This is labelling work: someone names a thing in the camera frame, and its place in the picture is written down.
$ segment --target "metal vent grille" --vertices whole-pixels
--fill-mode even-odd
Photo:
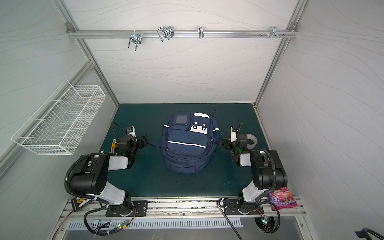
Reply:
[[[109,229],[116,227],[125,219],[111,220]],[[235,227],[243,227],[239,217],[230,221]],[[101,226],[109,220],[88,221],[92,228]],[[231,227],[225,218],[185,218],[185,219],[135,219],[126,229],[161,229],[161,228],[228,228]],[[82,220],[71,220],[68,228],[71,230],[87,230]]]

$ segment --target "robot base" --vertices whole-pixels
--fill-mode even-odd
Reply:
[[[144,217],[147,214],[148,201],[132,201],[132,209],[136,208],[136,217]],[[107,212],[105,213],[106,217],[133,217],[135,212],[125,208],[122,205],[109,206]]]
[[[244,202],[240,195],[237,197],[237,199],[224,199],[223,205],[224,213],[226,215],[258,215],[259,212],[257,210],[259,210],[261,213],[264,213],[262,205],[256,205],[254,202]]]

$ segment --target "white patch on backpack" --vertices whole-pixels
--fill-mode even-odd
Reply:
[[[192,125],[190,131],[191,132],[200,132],[200,133],[204,133],[205,135],[207,135],[207,127],[206,126],[199,126],[197,124],[194,124],[194,125]]]

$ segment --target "navy blue backpack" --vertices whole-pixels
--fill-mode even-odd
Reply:
[[[176,172],[201,171],[219,140],[217,121],[204,113],[176,113],[163,127],[161,149],[167,167]]]

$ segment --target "red wire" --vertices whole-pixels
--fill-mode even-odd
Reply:
[[[65,220],[69,217],[69,215],[70,215],[72,212],[73,212],[73,210],[70,211],[70,213],[68,213],[68,215],[65,217],[65,219],[63,220],[63,222],[60,224],[60,227],[57,229],[57,232],[55,233],[55,236],[53,237],[53,240],[56,239],[56,235],[57,235],[57,233],[59,232],[59,229],[61,228],[61,226],[63,225],[63,223],[65,222]]]
[[[263,216],[264,214],[262,214],[262,212],[260,212],[258,209],[255,209],[256,211],[258,211],[260,213],[260,216]]]
[[[130,220],[130,222],[129,222],[129,224],[135,219],[135,217],[136,217],[136,209],[134,209],[135,210],[135,215],[133,215],[133,218]]]

